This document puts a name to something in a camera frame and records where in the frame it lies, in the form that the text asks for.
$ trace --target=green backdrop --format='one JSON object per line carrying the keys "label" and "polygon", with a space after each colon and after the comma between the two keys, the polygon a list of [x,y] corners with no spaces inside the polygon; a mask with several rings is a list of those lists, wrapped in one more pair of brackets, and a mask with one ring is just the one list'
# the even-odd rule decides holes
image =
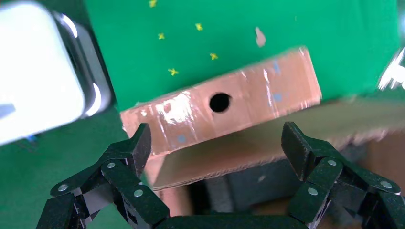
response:
{"label": "green backdrop", "polygon": [[[153,8],[148,0],[87,0],[86,6],[120,110],[298,45],[309,49],[324,100],[361,94],[376,89],[399,48],[395,0],[156,0]],[[262,48],[256,26],[267,39]],[[179,73],[171,76],[172,68]]]}
{"label": "green backdrop", "polygon": [[[91,21],[120,110],[301,44],[324,99],[373,91],[399,45],[395,0],[157,0],[154,8],[148,0],[87,0],[90,20],[81,0],[41,2],[86,26]],[[256,26],[267,39],[262,48]],[[171,68],[179,73],[171,76]],[[124,139],[121,125],[111,108],[42,134],[37,146],[0,147],[0,228],[35,228],[50,188]],[[113,227],[128,228],[109,206],[89,228]]]}

